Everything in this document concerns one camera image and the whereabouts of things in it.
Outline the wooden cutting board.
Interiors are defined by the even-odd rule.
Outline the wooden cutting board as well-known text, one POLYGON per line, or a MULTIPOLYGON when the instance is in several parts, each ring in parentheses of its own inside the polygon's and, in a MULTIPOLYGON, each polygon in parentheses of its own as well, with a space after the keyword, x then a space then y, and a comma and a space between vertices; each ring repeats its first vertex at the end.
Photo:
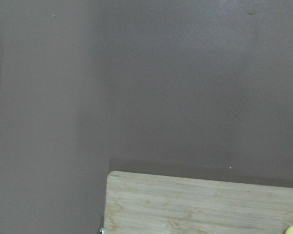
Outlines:
POLYGON ((106 234, 283 234, 293 188, 113 171, 106 234))

